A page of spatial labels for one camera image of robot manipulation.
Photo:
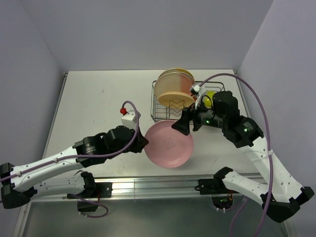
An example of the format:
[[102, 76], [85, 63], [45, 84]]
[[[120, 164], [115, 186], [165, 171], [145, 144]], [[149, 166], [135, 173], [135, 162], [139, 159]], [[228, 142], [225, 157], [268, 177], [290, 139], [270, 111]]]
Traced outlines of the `pink bear plate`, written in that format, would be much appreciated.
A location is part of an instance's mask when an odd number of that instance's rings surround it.
[[172, 128], [173, 120], [164, 120], [152, 125], [145, 134], [149, 143], [145, 154], [155, 165], [162, 168], [177, 168], [186, 163], [194, 150], [192, 135], [184, 135]]

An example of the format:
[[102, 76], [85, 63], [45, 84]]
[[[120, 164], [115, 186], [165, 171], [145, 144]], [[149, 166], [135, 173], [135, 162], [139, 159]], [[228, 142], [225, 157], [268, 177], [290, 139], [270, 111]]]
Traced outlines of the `orange bear plate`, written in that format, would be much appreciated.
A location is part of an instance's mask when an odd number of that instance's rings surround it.
[[161, 94], [158, 97], [158, 101], [163, 106], [173, 109], [189, 107], [195, 102], [194, 98], [189, 94], [177, 91], [170, 91]]

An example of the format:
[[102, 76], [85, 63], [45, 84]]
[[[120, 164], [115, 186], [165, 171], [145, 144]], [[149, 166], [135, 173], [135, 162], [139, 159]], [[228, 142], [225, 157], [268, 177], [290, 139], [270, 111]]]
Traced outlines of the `lime green bowl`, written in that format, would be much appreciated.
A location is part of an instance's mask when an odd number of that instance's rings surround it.
[[213, 107], [213, 95], [215, 94], [215, 91], [207, 91], [206, 95], [203, 96], [202, 100], [206, 107], [212, 108]]

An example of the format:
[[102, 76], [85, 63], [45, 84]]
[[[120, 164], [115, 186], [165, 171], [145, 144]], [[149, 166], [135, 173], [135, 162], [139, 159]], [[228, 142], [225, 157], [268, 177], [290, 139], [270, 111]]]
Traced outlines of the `large pink white plate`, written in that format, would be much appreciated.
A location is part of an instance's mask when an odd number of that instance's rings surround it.
[[162, 76], [156, 81], [154, 93], [157, 98], [161, 94], [170, 91], [184, 92], [189, 94], [191, 86], [191, 81], [185, 76], [170, 74]]

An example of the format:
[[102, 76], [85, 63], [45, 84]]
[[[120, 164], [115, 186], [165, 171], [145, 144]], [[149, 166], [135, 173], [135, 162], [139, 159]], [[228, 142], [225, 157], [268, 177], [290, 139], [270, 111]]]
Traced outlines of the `beige pink branch plate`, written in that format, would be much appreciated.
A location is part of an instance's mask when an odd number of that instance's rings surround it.
[[177, 75], [185, 76], [186, 78], [188, 78], [188, 79], [191, 81], [191, 84], [194, 84], [194, 83], [195, 83], [195, 78], [189, 76], [188, 74], [175, 72], [175, 73], [168, 73], [168, 74], [165, 74], [165, 75], [170, 75], [170, 74], [177, 74]]

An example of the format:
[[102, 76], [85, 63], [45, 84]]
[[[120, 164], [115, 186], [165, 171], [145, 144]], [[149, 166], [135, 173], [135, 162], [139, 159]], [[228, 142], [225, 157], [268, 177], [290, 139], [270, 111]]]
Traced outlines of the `beige yellow branch plate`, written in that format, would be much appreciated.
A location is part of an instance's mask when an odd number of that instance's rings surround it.
[[188, 70], [185, 70], [185, 69], [182, 69], [182, 68], [171, 68], [171, 69], [167, 69], [164, 72], [162, 72], [160, 74], [159, 78], [162, 77], [165, 74], [175, 73], [175, 72], [177, 72], [177, 73], [185, 73], [185, 74], [188, 74], [191, 77], [194, 77]]

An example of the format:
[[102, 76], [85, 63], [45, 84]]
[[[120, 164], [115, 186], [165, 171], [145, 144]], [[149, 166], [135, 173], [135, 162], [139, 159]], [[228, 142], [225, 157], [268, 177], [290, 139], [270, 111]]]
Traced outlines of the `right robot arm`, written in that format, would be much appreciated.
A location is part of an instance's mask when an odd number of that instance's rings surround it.
[[314, 191], [296, 181], [273, 151], [268, 149], [263, 131], [253, 119], [240, 115], [238, 100], [230, 91], [216, 92], [212, 99], [211, 108], [203, 102], [184, 108], [181, 118], [172, 128], [186, 136], [203, 125], [221, 129], [224, 137], [249, 158], [266, 184], [224, 167], [213, 176], [215, 190], [221, 193], [232, 190], [243, 194], [266, 208], [266, 214], [275, 222], [289, 219], [314, 196]]

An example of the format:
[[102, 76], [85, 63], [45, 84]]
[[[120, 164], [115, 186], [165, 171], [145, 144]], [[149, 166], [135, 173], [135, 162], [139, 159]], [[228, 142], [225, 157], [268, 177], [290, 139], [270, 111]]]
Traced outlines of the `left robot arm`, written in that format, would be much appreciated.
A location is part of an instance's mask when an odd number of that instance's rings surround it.
[[107, 133], [85, 137], [58, 154], [27, 165], [4, 163], [0, 166], [3, 207], [18, 208], [33, 199], [58, 194], [89, 198], [97, 187], [92, 173], [83, 168], [103, 164], [122, 153], [140, 153], [148, 143], [140, 130], [121, 125]]

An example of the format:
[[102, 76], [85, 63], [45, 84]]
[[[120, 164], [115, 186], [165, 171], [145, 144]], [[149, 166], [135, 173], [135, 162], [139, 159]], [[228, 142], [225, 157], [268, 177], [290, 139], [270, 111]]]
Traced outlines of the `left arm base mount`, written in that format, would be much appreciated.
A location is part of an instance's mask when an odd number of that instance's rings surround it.
[[[112, 187], [113, 184], [111, 182], [96, 183], [96, 188], [87, 195], [67, 194], [67, 199], [77, 200], [77, 210], [79, 215], [82, 215], [86, 218], [102, 218], [109, 213], [109, 209], [106, 205], [101, 203], [101, 199], [111, 197]], [[92, 215], [99, 207], [103, 208], [105, 213], [101, 215]]]

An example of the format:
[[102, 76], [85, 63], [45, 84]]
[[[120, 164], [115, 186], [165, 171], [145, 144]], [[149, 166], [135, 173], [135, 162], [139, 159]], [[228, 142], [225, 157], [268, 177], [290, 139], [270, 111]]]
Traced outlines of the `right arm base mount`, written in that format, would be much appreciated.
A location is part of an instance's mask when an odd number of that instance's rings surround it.
[[234, 204], [234, 191], [227, 189], [219, 179], [199, 179], [195, 191], [200, 195], [210, 195], [216, 209], [226, 211]]

